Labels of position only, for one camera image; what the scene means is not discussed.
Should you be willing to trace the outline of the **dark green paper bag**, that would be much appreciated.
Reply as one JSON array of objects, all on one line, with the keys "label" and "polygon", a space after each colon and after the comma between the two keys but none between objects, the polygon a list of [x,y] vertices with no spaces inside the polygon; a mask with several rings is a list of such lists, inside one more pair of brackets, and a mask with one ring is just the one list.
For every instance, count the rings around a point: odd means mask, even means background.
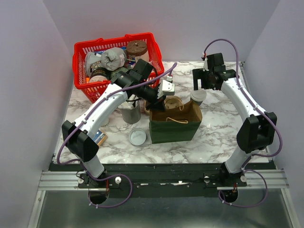
[{"label": "dark green paper bag", "polygon": [[193,101],[164,112],[150,111],[151,141],[153,144],[190,141],[201,121],[201,109]]}]

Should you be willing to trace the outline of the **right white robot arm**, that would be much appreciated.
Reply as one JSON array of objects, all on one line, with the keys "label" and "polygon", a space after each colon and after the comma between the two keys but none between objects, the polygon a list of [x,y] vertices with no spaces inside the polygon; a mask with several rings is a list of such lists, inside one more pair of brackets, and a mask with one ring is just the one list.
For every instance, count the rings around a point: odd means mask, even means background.
[{"label": "right white robot arm", "polygon": [[272,144],[277,116],[258,107],[236,71],[226,68],[222,53],[204,55],[203,60],[203,68],[192,71],[194,90],[200,87],[220,90],[231,100],[243,121],[237,133],[237,147],[218,175],[219,182],[229,186],[236,180],[235,173],[240,173],[255,153]]}]

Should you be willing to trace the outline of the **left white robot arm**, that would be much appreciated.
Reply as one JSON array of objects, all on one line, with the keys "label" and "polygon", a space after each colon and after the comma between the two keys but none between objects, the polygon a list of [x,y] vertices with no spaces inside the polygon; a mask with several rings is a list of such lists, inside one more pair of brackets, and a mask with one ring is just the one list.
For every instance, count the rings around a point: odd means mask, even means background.
[{"label": "left white robot arm", "polygon": [[150,110],[164,111],[164,97],[150,86],[155,80],[148,77],[154,67],[140,59],[127,72],[119,72],[93,105],[75,121],[62,124],[63,146],[67,147],[90,173],[89,182],[96,188],[105,183],[104,166],[98,159],[98,145],[94,142],[102,123],[132,95],[145,100]]}]

